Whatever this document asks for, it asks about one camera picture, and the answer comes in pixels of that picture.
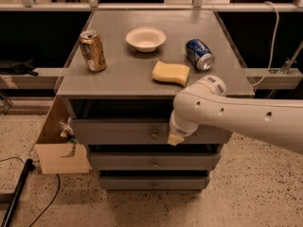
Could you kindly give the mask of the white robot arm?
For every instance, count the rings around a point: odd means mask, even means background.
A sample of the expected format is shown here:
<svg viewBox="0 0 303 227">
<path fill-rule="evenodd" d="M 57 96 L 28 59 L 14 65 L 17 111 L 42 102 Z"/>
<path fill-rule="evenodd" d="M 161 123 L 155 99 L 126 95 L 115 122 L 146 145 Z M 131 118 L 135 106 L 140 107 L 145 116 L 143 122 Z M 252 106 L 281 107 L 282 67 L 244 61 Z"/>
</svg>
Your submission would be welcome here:
<svg viewBox="0 0 303 227">
<path fill-rule="evenodd" d="M 168 143 L 176 146 L 199 126 L 236 132 L 271 145 L 303 153 L 303 101 L 233 98 L 223 81 L 205 76 L 173 100 Z"/>
</svg>

